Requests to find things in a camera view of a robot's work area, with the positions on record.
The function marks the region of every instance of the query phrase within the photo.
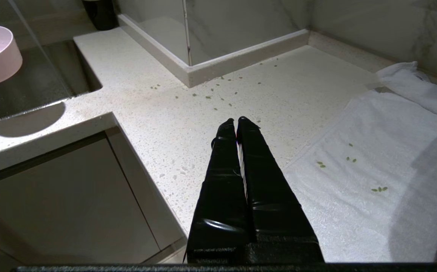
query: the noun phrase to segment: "speckled quartz countertop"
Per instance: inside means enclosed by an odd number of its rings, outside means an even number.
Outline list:
[[[350,98],[374,81],[372,73],[307,45],[187,88],[121,29],[75,41],[103,88],[63,102],[56,122],[39,112],[33,121],[1,121],[0,168],[115,122],[185,233],[221,123],[242,115],[257,122],[284,167]],[[51,125],[32,134],[13,133],[30,122]],[[42,138],[48,141],[39,142]]]

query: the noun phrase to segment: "sink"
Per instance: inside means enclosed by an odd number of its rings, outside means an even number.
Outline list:
[[[22,67],[0,83],[0,119],[103,87],[73,40],[20,53]]]

